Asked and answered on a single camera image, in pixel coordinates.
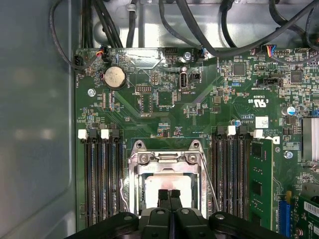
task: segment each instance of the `motherboard mounting screw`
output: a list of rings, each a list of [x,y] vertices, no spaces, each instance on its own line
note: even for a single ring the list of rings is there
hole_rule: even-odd
[[[183,66],[181,69],[180,69],[181,72],[186,72],[187,71],[187,67],[186,66]]]
[[[142,154],[141,156],[140,156],[140,162],[141,163],[148,163],[149,162],[149,157],[146,155],[146,154]]]
[[[284,153],[284,157],[285,157],[286,159],[291,159],[291,158],[293,158],[293,156],[294,156],[294,154],[293,154],[291,151],[286,151],[286,152]]]
[[[186,51],[183,55],[183,58],[185,61],[190,61],[191,60],[191,53]]]
[[[219,220],[224,220],[225,219],[224,215],[221,215],[221,214],[217,214],[215,217],[217,219],[219,219]]]
[[[124,217],[124,220],[126,220],[126,221],[132,220],[132,217],[131,216],[126,216],[126,217]]]
[[[94,89],[89,89],[88,90],[88,96],[90,96],[90,97],[95,96],[95,90]]]
[[[188,162],[189,162],[189,163],[196,163],[196,162],[197,162],[197,157],[196,157],[196,155],[191,154],[191,155],[188,157]]]
[[[189,214],[189,210],[188,210],[188,209],[182,209],[182,210],[181,210],[181,213],[183,213],[183,214]]]

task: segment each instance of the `internal usb port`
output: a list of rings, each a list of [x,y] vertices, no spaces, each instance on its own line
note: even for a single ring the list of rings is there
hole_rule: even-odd
[[[181,72],[179,75],[179,89],[186,88],[188,86],[188,78],[185,72]]]

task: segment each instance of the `green circuit board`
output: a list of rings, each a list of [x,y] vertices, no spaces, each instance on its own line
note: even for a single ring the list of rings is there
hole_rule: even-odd
[[[76,54],[87,62],[97,50],[79,49]],[[191,54],[190,60],[183,57],[185,52]],[[312,54],[308,49],[277,49],[274,53],[291,61]],[[126,82],[120,89],[110,89],[103,79],[111,66],[125,73]],[[183,87],[182,73],[187,75]],[[138,139],[147,148],[164,150],[186,149],[192,140],[199,140],[213,184],[219,188],[228,177],[233,185],[215,189],[221,209],[276,232],[281,227],[279,202],[288,201],[290,192],[298,195],[304,182],[319,182],[314,163],[303,158],[302,148],[302,119],[315,117],[319,109],[316,61],[288,66],[256,50],[214,58],[193,48],[110,49],[107,60],[99,57],[78,72],[75,84],[77,132],[86,129],[89,137],[95,137],[108,129],[113,137],[109,146],[89,148],[77,139],[78,230],[124,209],[119,179],[128,196],[128,157]],[[295,112],[287,113],[287,107],[294,107]],[[230,125],[235,125],[236,135],[229,133]],[[253,137],[260,132],[262,138]],[[92,161],[89,155],[97,147],[102,154],[110,147],[109,163]],[[287,151],[293,153],[291,158]],[[226,198],[234,195],[240,200],[229,203]],[[211,214],[210,192],[207,197],[207,213]],[[293,216],[290,225],[292,232]]]

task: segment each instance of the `white label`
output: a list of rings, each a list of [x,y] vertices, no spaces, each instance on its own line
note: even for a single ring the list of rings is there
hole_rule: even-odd
[[[256,117],[256,128],[268,128],[268,117]]]
[[[304,203],[304,209],[311,214],[314,214],[316,217],[319,217],[319,208],[316,206],[311,205],[310,203]]]
[[[314,226],[314,233],[319,236],[319,228],[317,228],[316,226]]]

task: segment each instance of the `wire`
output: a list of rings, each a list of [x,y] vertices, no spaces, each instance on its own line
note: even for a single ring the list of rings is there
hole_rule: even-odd
[[[188,25],[191,32],[194,34],[196,39],[203,45],[204,48],[207,49],[207,51],[212,54],[213,56],[217,57],[229,57],[229,56],[235,56],[239,55],[243,52],[249,51],[252,48],[258,47],[260,45],[264,45],[267,42],[275,39],[280,34],[282,34],[285,30],[288,29],[291,25],[295,24],[296,21],[298,21],[302,16],[304,16],[308,11],[310,11],[312,8],[314,8],[316,5],[319,4],[319,0],[314,0],[310,4],[308,4],[304,9],[302,9],[299,13],[297,13],[292,19],[290,19],[286,24],[276,29],[276,31],[272,32],[271,34],[263,37],[262,39],[253,42],[247,46],[243,46],[240,48],[236,48],[234,50],[228,50],[228,51],[216,51],[215,48],[213,48],[207,38],[204,36],[202,31],[200,30],[193,14],[191,13],[188,4],[186,0],[176,0],[176,3],[183,15],[183,18]]]
[[[221,11],[221,30],[223,32],[223,35],[225,37],[225,40],[227,44],[230,47],[237,47],[233,40],[231,39],[227,27],[227,13],[232,8],[234,3],[234,0],[224,0],[222,4],[220,5],[220,11]]]
[[[270,46],[266,46],[266,47],[267,47],[268,56],[271,57]]]
[[[276,8],[276,0],[269,0],[269,12],[271,17],[273,18],[273,20],[279,25],[279,26],[283,26],[284,24],[286,24],[288,21],[281,16],[281,14],[278,12],[277,8]],[[294,31],[296,34],[298,34],[300,36],[300,38],[302,39],[304,45],[307,45],[306,42],[306,33],[305,31],[297,26],[297,25],[292,25],[288,28],[291,31]]]
[[[310,22],[311,22],[311,18],[313,16],[314,13],[314,9],[312,9],[308,15],[307,18],[307,22],[306,22],[306,40],[307,40],[307,44],[309,45],[309,47],[311,47],[312,49],[319,51],[319,47],[314,45],[311,41],[310,41],[310,37],[309,37],[309,28],[310,28]]]
[[[317,55],[314,55],[308,59],[305,59],[303,61],[285,61],[283,60],[282,58],[276,58],[276,57],[272,57],[271,59],[275,60],[275,61],[278,61],[280,63],[283,63],[283,64],[286,64],[286,65],[302,65],[302,64],[306,64],[306,63],[309,63],[309,62],[312,62],[316,59],[319,59],[319,54]]]
[[[173,35],[174,37],[178,38],[179,40],[185,42],[186,44],[195,47],[197,49],[202,49],[201,46],[199,46],[198,44],[188,40],[187,38],[183,37],[182,35],[180,35],[177,31],[175,31],[170,25],[169,23],[166,21],[165,19],[165,7],[164,7],[164,2],[163,0],[159,0],[159,14],[160,14],[160,19],[162,24],[164,25],[164,27],[166,28],[166,30]]]
[[[312,18],[312,15],[313,15],[313,12],[315,10],[315,8],[313,8],[309,15],[308,15],[308,18],[307,18],[307,22],[306,22],[306,40],[307,40],[307,44],[314,50],[316,51],[319,51],[319,47],[314,45],[311,41],[310,41],[310,38],[309,38],[309,27],[310,27],[310,22],[311,22],[311,18]],[[283,64],[286,64],[286,65],[302,65],[302,64],[306,64],[306,63],[309,63],[309,62],[312,62],[314,60],[317,60],[319,59],[319,53],[308,58],[308,59],[305,59],[303,61],[285,61],[283,60],[282,58],[275,58],[273,57],[272,58],[273,60],[277,61],[277,62],[280,62],[280,63],[283,63]]]
[[[94,6],[94,8],[95,8],[95,10],[96,10],[96,13],[98,14],[98,17],[99,17],[100,21],[101,21],[101,24],[102,24],[102,26],[103,26],[105,35],[106,35],[106,37],[108,38],[108,41],[109,41],[110,46],[111,46],[112,48],[117,48],[117,46],[116,46],[116,44],[115,44],[115,41],[114,41],[114,39],[113,39],[113,35],[112,35],[112,33],[111,33],[111,30],[109,29],[109,26],[107,25],[106,20],[104,19],[104,16],[103,16],[103,14],[102,14],[102,11],[100,10],[100,8],[99,8],[99,6],[98,6],[96,0],[93,0],[92,3],[93,3],[93,6]]]
[[[81,48],[85,48],[86,47],[86,44],[87,44],[87,39],[86,39],[86,36],[87,36],[87,28],[86,28],[86,25],[87,25],[87,17],[86,17],[86,14],[87,14],[87,0],[83,0],[82,1],[82,12],[81,12]]]
[[[137,0],[131,1],[131,4],[136,5],[136,3],[137,3]],[[126,39],[126,47],[127,48],[133,47],[135,27],[136,27],[136,12],[130,11],[130,13],[129,13],[129,33],[128,33],[128,38]]]
[[[130,211],[129,204],[126,201],[126,199],[124,197],[124,193],[123,193],[123,179],[122,178],[120,179],[120,194],[121,194],[121,198],[125,204],[126,210],[127,210],[127,212],[129,212]]]
[[[93,48],[92,0],[87,0],[86,13],[87,47]]]
[[[96,60],[96,56],[93,56],[86,65],[84,66],[77,66],[75,65],[73,62],[71,62],[67,56],[64,54],[63,49],[59,43],[58,37],[56,35],[55,32],[55,26],[54,26],[54,12],[56,10],[56,8],[59,6],[59,4],[62,2],[63,0],[57,0],[56,2],[53,3],[53,5],[50,8],[49,11],[49,27],[50,27],[50,32],[53,38],[53,42],[54,45],[57,49],[57,51],[59,52],[59,54],[61,55],[62,59],[72,68],[76,69],[76,70],[85,70],[86,68],[88,68],[89,66],[91,66],[93,64],[93,62]]]
[[[117,44],[117,47],[119,48],[123,48],[123,44],[121,42],[120,36],[118,34],[118,31],[116,30],[115,24],[111,18],[111,15],[109,14],[109,11],[106,9],[104,3],[102,2],[102,0],[93,0],[96,2],[96,4],[99,6],[100,10],[102,11],[106,24],[109,26],[112,35],[114,37],[114,41]]]

